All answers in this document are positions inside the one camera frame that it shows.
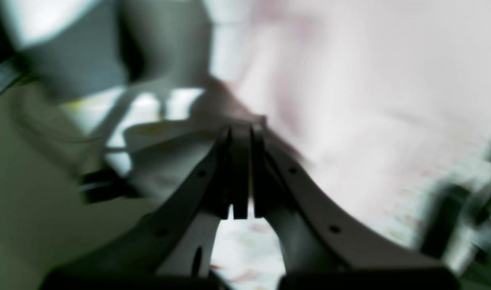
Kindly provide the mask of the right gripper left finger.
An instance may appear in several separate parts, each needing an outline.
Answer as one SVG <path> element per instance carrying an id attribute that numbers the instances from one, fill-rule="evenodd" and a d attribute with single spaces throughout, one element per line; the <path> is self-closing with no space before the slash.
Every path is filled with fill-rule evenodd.
<path id="1" fill-rule="evenodd" d="M 218 225 L 248 216 L 250 129 L 226 126 L 179 189 L 113 242 L 53 269 L 41 290 L 224 290 L 210 278 Z"/>

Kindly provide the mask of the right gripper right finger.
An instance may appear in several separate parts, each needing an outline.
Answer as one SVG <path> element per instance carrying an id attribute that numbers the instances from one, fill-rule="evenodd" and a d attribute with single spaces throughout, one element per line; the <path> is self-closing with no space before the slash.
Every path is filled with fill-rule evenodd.
<path id="1" fill-rule="evenodd" d="M 285 274 L 279 290 L 458 290 L 439 260 L 369 229 L 334 203 L 309 174 L 251 128 L 254 214 L 275 231 Z"/>

